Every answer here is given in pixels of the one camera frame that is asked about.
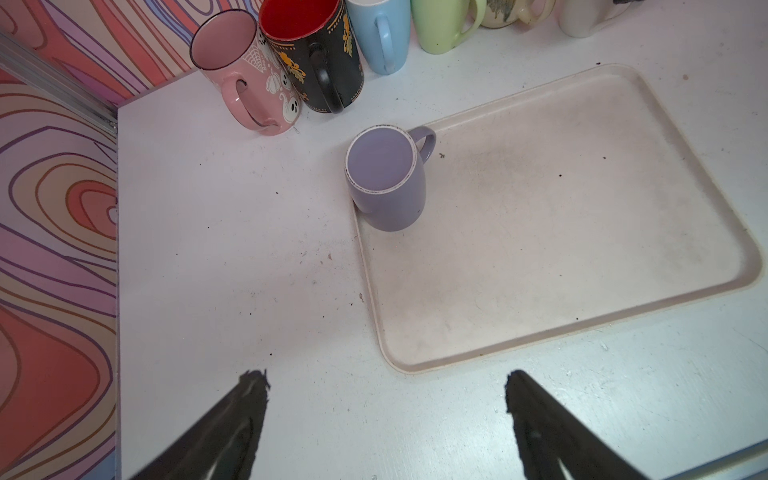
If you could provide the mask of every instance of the colorful wallpaper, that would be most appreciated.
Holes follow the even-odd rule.
[[[0,0],[0,30],[119,105],[260,0]],[[115,477],[113,139],[0,71],[0,480]]]
[[[0,30],[114,104],[191,69],[197,28],[260,0],[0,0]]]
[[[1,480],[115,476],[116,169],[113,139],[0,71]]]

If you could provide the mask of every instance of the tray rim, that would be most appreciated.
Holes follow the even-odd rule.
[[[541,332],[532,333],[530,335],[521,336],[515,339],[505,340],[503,342],[494,343],[492,345],[485,346],[480,349],[470,350],[465,353],[459,353],[456,355],[443,357],[437,360],[430,360],[428,362],[421,362],[416,364],[403,364],[401,362],[397,362],[396,360],[390,358],[389,354],[387,353],[387,348],[383,342],[383,334],[382,334],[383,326],[381,324],[381,319],[379,318],[379,312],[376,307],[377,298],[374,295],[374,291],[372,288],[371,276],[369,274],[369,266],[366,261],[366,249],[365,249],[365,245],[363,244],[362,235],[360,232],[360,222],[363,222],[365,220],[361,218],[361,216],[359,215],[357,206],[355,206],[355,204],[353,203],[353,217],[354,217],[353,219],[355,224],[355,234],[357,238],[357,244],[359,247],[360,257],[362,259],[362,270],[366,278],[369,311],[373,316],[373,321],[376,326],[376,337],[377,337],[377,343],[379,344],[379,351],[382,353],[384,360],[386,360],[389,366],[391,366],[394,370],[397,370],[398,372],[404,373],[406,375],[418,375],[420,373],[431,372],[431,371],[443,369],[449,366],[454,366],[454,365],[458,365],[465,362],[471,362],[482,356],[493,356],[493,355],[512,351],[513,349],[521,349],[521,348],[538,345],[540,343],[549,342],[556,339],[562,339],[562,338],[565,338],[566,336],[583,333],[585,331],[595,329],[599,326],[616,325],[618,323],[624,323],[628,320],[635,319],[642,315],[661,313],[670,309],[689,306],[694,303],[703,302],[705,300],[712,300],[724,295],[731,295],[744,290],[748,290],[753,286],[757,285],[758,282],[760,282],[762,278],[765,276],[766,266],[764,261],[765,253],[764,253],[763,247],[760,245],[759,242],[755,240],[754,235],[752,235],[751,229],[747,226],[742,215],[738,212],[738,210],[732,207],[730,199],[720,188],[720,185],[712,176],[707,166],[701,161],[699,153],[693,148],[686,134],[677,126],[677,122],[672,118],[672,116],[670,115],[670,112],[661,102],[657,92],[650,86],[650,84],[648,83],[648,80],[636,68],[633,68],[629,65],[620,64],[620,63],[609,63],[604,65],[599,65],[597,67],[592,67],[587,70],[570,74],[566,77],[559,78],[557,80],[553,80],[541,85],[537,85],[536,87],[533,87],[526,91],[519,91],[517,93],[507,95],[506,97],[498,98],[496,100],[468,108],[464,111],[451,114],[447,117],[440,118],[438,120],[429,122],[424,125],[427,127],[430,127],[435,131],[441,130],[447,127],[456,126],[457,124],[460,124],[463,121],[462,120],[463,118],[470,118],[472,113],[478,110],[479,108],[487,108],[488,111],[485,112],[486,114],[494,114],[502,110],[503,108],[505,108],[507,103],[510,103],[512,101],[520,101],[521,99],[524,100],[526,99],[526,97],[534,98],[540,90],[543,90],[545,88],[551,88],[554,85],[557,85],[559,83],[567,83],[569,81],[572,81],[574,78],[578,78],[582,76],[583,77],[594,76],[596,75],[595,73],[596,71],[605,71],[606,74],[611,74],[611,72],[614,72],[614,74],[617,74],[627,79],[635,77],[642,81],[643,87],[647,89],[647,92],[650,94],[653,102],[655,103],[655,106],[659,108],[661,112],[664,114],[664,116],[669,120],[671,126],[674,127],[674,129],[680,135],[680,139],[683,141],[685,146],[690,150],[690,152],[694,155],[693,159],[691,159],[690,162],[697,165],[701,169],[701,172],[705,175],[705,177],[709,180],[709,182],[711,182],[711,185],[714,188],[714,190],[717,192],[717,194],[720,195],[723,206],[726,207],[728,210],[730,210],[730,214],[738,222],[738,224],[743,228],[744,240],[746,240],[748,243],[744,247],[751,247],[754,249],[754,253],[756,254],[756,259],[758,262],[758,265],[756,266],[756,268],[755,269],[746,268],[744,269],[745,271],[743,274],[736,276],[732,280],[729,280],[725,283],[712,285],[700,290],[694,290],[693,292],[683,293],[680,295],[657,300],[655,302],[644,303],[642,305],[633,306],[628,309],[618,310],[616,312],[611,312],[605,315],[592,317],[590,319],[582,320],[576,323],[569,323],[568,325],[555,327],[554,329],[542,330]],[[726,288],[725,290],[722,290],[724,286],[727,286],[729,284],[734,284],[733,288]],[[662,306],[660,305],[662,303],[669,303],[669,304]]]

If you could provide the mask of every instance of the white mug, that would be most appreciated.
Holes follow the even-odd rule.
[[[560,29],[571,37],[585,38],[636,8],[642,0],[564,0]]]
[[[538,15],[534,15],[531,9],[533,2],[534,0],[488,0],[480,25],[486,28],[501,28],[519,20],[529,27],[536,26],[552,13],[554,0],[545,0],[544,8]],[[469,6],[469,14],[472,18],[477,18],[477,7],[474,4]]]

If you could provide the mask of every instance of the white table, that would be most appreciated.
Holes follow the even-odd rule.
[[[354,134],[414,127],[598,62],[646,76],[768,245],[764,0],[646,0],[591,38],[569,38],[550,19],[481,29],[439,56],[414,38],[400,72],[366,69],[343,114],[304,108],[279,137],[240,127],[199,73],[123,106],[123,477],[248,369],[268,369],[273,386],[257,478],[522,478],[504,402],[513,369],[651,478],[768,437],[764,278],[417,376],[379,351],[342,171]]]

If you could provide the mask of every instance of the light blue mug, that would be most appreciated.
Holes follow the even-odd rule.
[[[371,70],[381,75],[398,71],[411,40],[411,0],[346,0],[346,7]]]

